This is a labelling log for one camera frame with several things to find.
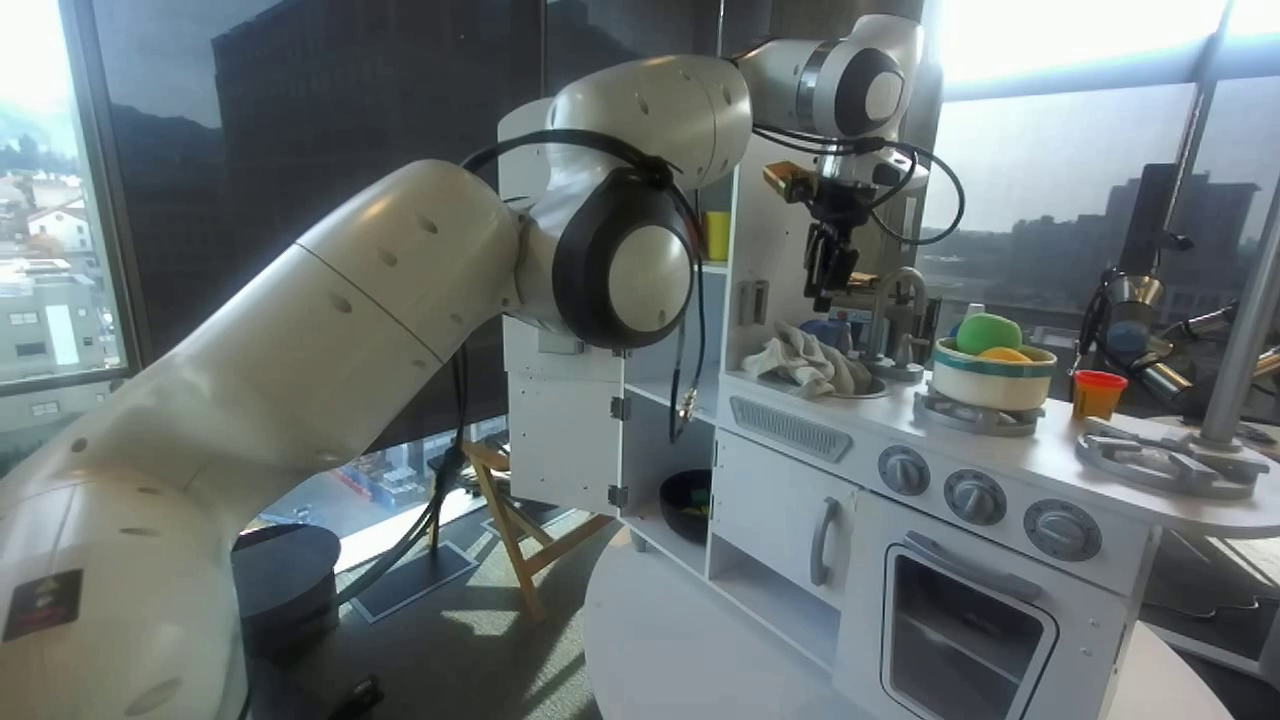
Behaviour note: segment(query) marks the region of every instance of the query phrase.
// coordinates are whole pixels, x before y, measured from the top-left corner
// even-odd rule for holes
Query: cabinet door
[[[623,367],[610,354],[544,354],[541,334],[505,322],[513,494],[541,505],[610,518],[619,426],[610,402]]]
[[[719,434],[716,443],[710,531],[840,606],[859,523],[856,487],[730,434]]]

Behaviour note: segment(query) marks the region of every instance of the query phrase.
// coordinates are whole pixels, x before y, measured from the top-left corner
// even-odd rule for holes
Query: stove knob
[[[947,475],[947,505],[957,518],[967,523],[1001,523],[1004,518],[1004,494],[993,475],[982,471],[957,471]]]
[[[1027,537],[1044,556],[1088,562],[1104,549],[1104,531],[1084,507],[1040,500],[1027,507]]]
[[[879,451],[879,479],[898,495],[920,495],[926,494],[926,466],[920,451],[894,443]]]

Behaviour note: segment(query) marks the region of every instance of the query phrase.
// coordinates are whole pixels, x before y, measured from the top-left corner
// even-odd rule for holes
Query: window
[[[710,53],[719,11],[719,0],[81,4],[112,105],[143,357],[377,176],[418,157],[464,159],[494,141],[505,113],[590,70]],[[470,415],[498,415],[505,402],[492,324],[470,340]],[[302,486],[273,521],[360,531],[418,507],[425,458],[439,451],[418,435],[439,428],[452,428],[447,373],[386,428],[386,451]]]
[[[1239,296],[1280,179],[1276,4],[967,0],[945,11],[934,154],[958,167],[967,217],[920,269],[951,314],[982,301],[1070,345],[1094,275],[1118,264],[1148,164],[1182,164],[1169,233],[1193,248],[1155,252],[1165,317]]]
[[[55,10],[0,0],[0,337],[18,334],[0,357],[2,391],[124,367],[112,248]],[[66,307],[94,347],[47,354],[64,345]]]

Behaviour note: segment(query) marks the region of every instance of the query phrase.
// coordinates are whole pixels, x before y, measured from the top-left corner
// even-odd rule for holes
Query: black pot
[[[338,542],[311,523],[273,523],[232,545],[238,631],[250,658],[290,658],[335,626]]]
[[[663,521],[677,537],[692,545],[708,545],[708,521],[710,521],[710,471],[692,468],[677,471],[659,487]]]

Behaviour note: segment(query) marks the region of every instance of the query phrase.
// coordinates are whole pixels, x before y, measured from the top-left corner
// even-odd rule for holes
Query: oven window
[[[894,553],[889,691],[932,717],[1009,717],[1040,676],[1040,617]]]

